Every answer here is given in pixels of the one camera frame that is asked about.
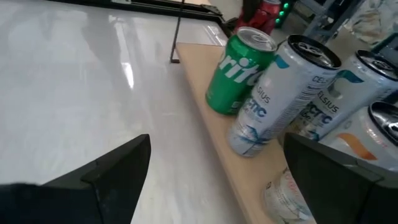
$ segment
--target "black bracket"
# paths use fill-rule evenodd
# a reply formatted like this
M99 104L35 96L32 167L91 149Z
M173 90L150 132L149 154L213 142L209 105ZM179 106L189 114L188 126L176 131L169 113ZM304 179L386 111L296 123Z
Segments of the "black bracket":
M177 26L175 27L175 32L174 32L172 52L170 53L170 63L180 63L180 59L173 59L173 56L174 56L174 51L175 51L175 44L176 44L177 37L178 37L178 31L180 30L181 15L182 15L182 9L184 7L184 4L185 4L185 0L182 0L181 6L180 6L180 13L178 14L178 18L177 18Z

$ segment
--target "glossy white surface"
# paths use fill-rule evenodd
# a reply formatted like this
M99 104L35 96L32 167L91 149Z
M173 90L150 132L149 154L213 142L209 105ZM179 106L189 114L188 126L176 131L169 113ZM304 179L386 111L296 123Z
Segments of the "glossy white surface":
M43 184L149 133L132 223L244 223L183 68L169 64L176 21L0 1L0 184ZM226 37L215 23L183 19L178 39Z

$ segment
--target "sprite can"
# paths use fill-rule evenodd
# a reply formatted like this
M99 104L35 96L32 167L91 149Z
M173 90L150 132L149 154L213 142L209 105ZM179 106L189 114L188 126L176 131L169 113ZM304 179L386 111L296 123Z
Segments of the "sprite can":
M209 106L221 114L236 114L244 97L274 59L275 41L267 34L241 27L221 56L206 92Z

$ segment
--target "white energy drink can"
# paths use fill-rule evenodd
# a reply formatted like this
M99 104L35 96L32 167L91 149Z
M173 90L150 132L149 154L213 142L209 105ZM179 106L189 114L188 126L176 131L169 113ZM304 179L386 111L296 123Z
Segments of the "white energy drink can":
M340 66L340 59L321 43L289 36L239 110L229 145L242 156L255 156L334 80Z
M398 172L398 108L372 103L340 123L320 143Z
M311 211L288 169L267 184L263 191L263 200L266 212L276 224L313 220Z
M287 128L319 141L349 115L398 90L398 69L381 56L359 50L341 66L336 80Z

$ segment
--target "wooden shelf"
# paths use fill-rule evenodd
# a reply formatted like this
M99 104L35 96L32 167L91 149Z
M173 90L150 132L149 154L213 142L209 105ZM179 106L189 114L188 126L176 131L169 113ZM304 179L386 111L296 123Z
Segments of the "wooden shelf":
M285 157L277 141L271 141L252 159L237 155L229 147L226 135L235 117L214 112L205 100L222 51L223 47L219 46L177 43L177 53L193 97L246 220L252 224L273 224L264 212L261 195L266 184L286 167Z

